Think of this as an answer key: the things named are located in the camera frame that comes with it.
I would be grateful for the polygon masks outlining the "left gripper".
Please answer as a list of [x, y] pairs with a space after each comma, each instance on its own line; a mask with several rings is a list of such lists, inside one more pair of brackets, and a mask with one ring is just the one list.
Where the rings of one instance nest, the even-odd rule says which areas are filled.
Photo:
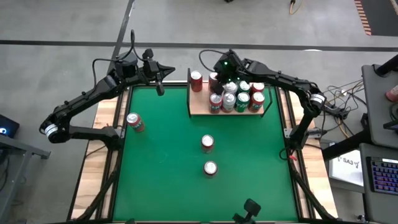
[[155, 82], [156, 91], [159, 96], [163, 96], [165, 93], [163, 87], [163, 79], [175, 71], [175, 67], [161, 65], [153, 59], [154, 53], [152, 49], [146, 49], [142, 54], [142, 74], [145, 85], [149, 85], [150, 82]]

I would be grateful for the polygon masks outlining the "white SA3 sign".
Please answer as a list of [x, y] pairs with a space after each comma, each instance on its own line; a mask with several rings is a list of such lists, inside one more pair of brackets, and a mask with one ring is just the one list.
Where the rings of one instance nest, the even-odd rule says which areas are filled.
[[328, 165], [329, 177], [360, 187], [363, 186], [363, 171], [359, 150], [353, 150], [331, 159], [328, 161]]

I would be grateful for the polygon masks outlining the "wooden shelf black frame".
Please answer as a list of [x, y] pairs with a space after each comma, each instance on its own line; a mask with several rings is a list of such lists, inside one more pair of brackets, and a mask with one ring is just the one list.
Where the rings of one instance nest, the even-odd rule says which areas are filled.
[[239, 113], [236, 110], [232, 110], [232, 112], [225, 113], [222, 110], [219, 113], [211, 113], [210, 112], [210, 92], [208, 89], [208, 81], [204, 80], [203, 81], [203, 88], [202, 91], [195, 92], [191, 88], [191, 70], [190, 68], [187, 69], [187, 110], [189, 117], [192, 115], [209, 115], [209, 116], [260, 116], [264, 117], [264, 115], [267, 113], [268, 109], [272, 106], [274, 100], [273, 96], [274, 94], [272, 93], [273, 87], [266, 86], [264, 90], [264, 95], [266, 97], [266, 100], [263, 104], [263, 106], [260, 108], [259, 111], [257, 112], [252, 112], [249, 111], [248, 109], [245, 109], [244, 112]]

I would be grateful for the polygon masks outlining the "backlit computer keyboard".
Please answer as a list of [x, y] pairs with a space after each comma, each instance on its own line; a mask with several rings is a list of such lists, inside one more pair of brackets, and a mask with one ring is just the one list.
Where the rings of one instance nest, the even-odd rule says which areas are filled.
[[366, 162], [371, 190], [398, 195], [398, 160], [367, 157]]

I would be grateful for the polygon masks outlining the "red Coca-Cola Zero can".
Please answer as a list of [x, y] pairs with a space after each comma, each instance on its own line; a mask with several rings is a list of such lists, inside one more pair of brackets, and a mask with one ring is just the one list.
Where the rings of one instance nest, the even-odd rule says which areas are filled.
[[206, 134], [201, 139], [201, 149], [204, 153], [209, 154], [214, 148], [215, 140], [213, 136]]
[[218, 166], [214, 161], [206, 161], [203, 165], [203, 172], [208, 177], [214, 177], [218, 171]]

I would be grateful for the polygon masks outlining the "black floor mat orange edge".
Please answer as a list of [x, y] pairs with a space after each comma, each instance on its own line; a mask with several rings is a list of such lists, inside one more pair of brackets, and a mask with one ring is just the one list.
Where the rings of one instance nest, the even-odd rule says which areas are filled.
[[398, 0], [354, 0], [367, 35], [398, 37]]

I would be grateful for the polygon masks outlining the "black computer blue light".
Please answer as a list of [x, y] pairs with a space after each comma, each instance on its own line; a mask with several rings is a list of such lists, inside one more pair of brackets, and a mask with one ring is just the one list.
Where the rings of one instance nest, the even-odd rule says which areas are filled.
[[0, 114], [0, 134], [14, 138], [20, 124]]

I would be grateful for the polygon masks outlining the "dark grey desk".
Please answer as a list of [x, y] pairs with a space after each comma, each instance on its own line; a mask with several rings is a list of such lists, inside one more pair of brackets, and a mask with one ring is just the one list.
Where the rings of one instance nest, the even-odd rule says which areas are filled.
[[[363, 170], [365, 216], [370, 222], [380, 224], [398, 224], [398, 134], [385, 129], [384, 124], [391, 121], [389, 108], [392, 105], [386, 97], [386, 91], [398, 82], [398, 72], [388, 77], [380, 77], [374, 66], [361, 68], [368, 109], [368, 121], [371, 142], [359, 145]], [[374, 170], [371, 161], [378, 164], [392, 164], [396, 182], [391, 184], [392, 192], [374, 188]]]
[[48, 159], [50, 152], [24, 144], [15, 139], [0, 135], [0, 149], [10, 155], [10, 164], [6, 172], [7, 179], [1, 181], [0, 173], [0, 222], [7, 219], [16, 192], [21, 184], [27, 165], [33, 155]]

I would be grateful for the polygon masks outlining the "pink tumbler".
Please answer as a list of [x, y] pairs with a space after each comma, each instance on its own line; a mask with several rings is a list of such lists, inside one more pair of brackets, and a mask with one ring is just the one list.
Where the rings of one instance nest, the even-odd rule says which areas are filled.
[[385, 96], [389, 101], [398, 103], [398, 85], [387, 91]]

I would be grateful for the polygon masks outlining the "green table mat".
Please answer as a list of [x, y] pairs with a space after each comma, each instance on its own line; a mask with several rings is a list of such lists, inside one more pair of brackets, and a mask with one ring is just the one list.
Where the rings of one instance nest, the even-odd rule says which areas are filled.
[[[145, 128], [126, 133], [115, 220], [228, 221], [249, 198], [261, 206], [259, 221], [297, 219], [277, 103], [264, 117], [189, 117], [184, 88], [163, 96], [136, 88], [131, 111]], [[215, 140], [209, 154], [206, 134]], [[216, 162], [214, 177], [204, 174], [206, 161]]]

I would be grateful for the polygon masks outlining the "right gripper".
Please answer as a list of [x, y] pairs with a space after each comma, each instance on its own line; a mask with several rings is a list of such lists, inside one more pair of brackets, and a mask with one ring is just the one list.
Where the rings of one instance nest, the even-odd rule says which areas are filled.
[[246, 80], [243, 61], [235, 51], [223, 53], [213, 68], [217, 73], [217, 82], [211, 84], [211, 92], [217, 95], [223, 94], [223, 85]]

